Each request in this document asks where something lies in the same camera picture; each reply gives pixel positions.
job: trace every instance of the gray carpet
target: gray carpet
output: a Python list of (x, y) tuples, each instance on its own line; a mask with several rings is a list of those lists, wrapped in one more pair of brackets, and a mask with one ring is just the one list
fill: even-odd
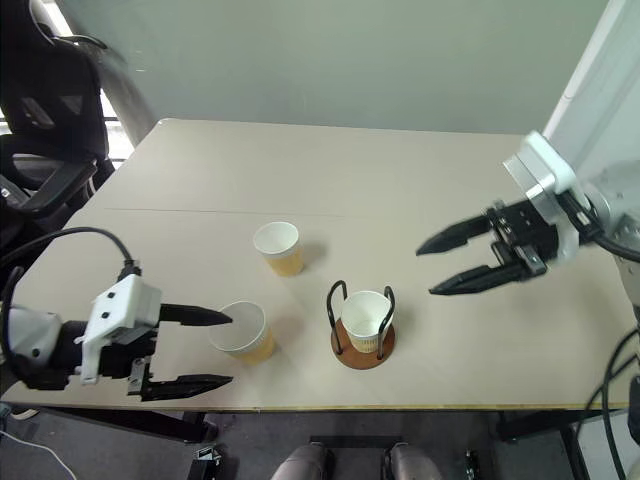
[[(466, 479), (464, 452), (479, 452), (484, 479), (570, 480), (560, 439), (535, 437), (517, 444), (495, 442), (494, 414), (476, 412), (277, 413), (209, 415), (220, 428), (225, 451), (221, 480), (269, 479), (278, 464), (310, 435), (398, 435), (419, 445), (447, 480)], [(41, 413), (7, 430), (22, 439), (52, 447), (80, 480), (124, 478), (177, 480), (187, 477), (197, 445), (118, 431)], [(335, 480), (377, 479), (381, 449), (340, 448)], [(0, 478), (68, 478), (43, 451), (0, 443)]]

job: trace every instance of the black office chair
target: black office chair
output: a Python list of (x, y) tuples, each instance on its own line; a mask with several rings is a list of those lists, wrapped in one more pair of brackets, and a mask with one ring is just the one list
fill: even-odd
[(11, 130), (0, 137), (1, 173), (33, 192), (21, 213), (76, 210), (113, 173), (97, 72), (73, 41), (47, 36), (28, 0), (2, 0), (0, 106)]

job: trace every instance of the white paper cup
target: white paper cup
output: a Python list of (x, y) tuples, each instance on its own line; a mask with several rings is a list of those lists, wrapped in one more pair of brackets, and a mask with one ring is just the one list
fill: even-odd
[(275, 342), (260, 305), (236, 302), (220, 310), (232, 323), (209, 328), (209, 340), (221, 352), (256, 365), (271, 356)]
[[(342, 324), (353, 348), (362, 353), (378, 350), (378, 329), (389, 313), (391, 301), (378, 292), (363, 290), (349, 295), (342, 306)], [(393, 321), (393, 315), (382, 334), (382, 341)]]
[(271, 222), (263, 225), (253, 236), (256, 247), (274, 272), (290, 277), (302, 270), (300, 235), (295, 225)]

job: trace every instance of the table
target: table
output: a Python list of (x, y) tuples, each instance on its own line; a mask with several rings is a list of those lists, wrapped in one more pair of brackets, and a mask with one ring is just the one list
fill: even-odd
[[(165, 302), (261, 304), (277, 351), (245, 367), (213, 349), (202, 330), (162, 325), (154, 380), (217, 373), (233, 382), (193, 398), (141, 403), (125, 395), (123, 380), (83, 387), (74, 377), (63, 392), (17, 384), (3, 400), (182, 411), (581, 407), (615, 343), (634, 325), (608, 254), (584, 249), (543, 278), (449, 298), (427, 289), (493, 263), (489, 240), (447, 255), (414, 254), (442, 227), (498, 198), (520, 197), (501, 166), (519, 140), (161, 121), (68, 226), (119, 235)], [(275, 276), (253, 250), (253, 232), (272, 220), (300, 229), (307, 267), (296, 277)], [(59, 239), (29, 270), (15, 300), (86, 319), (120, 265), (98, 236)], [(331, 352), (324, 303), (338, 279), (351, 292), (385, 285), (395, 291), (396, 348), (373, 370), (350, 370)], [(622, 379), (612, 386), (614, 404), (626, 404), (627, 385)]]

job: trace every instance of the wall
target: wall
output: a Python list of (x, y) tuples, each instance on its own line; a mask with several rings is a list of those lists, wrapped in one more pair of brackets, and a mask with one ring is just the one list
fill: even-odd
[(137, 140), (167, 116), (541, 129), (606, 1), (59, 3), (74, 31), (111, 47), (105, 88)]

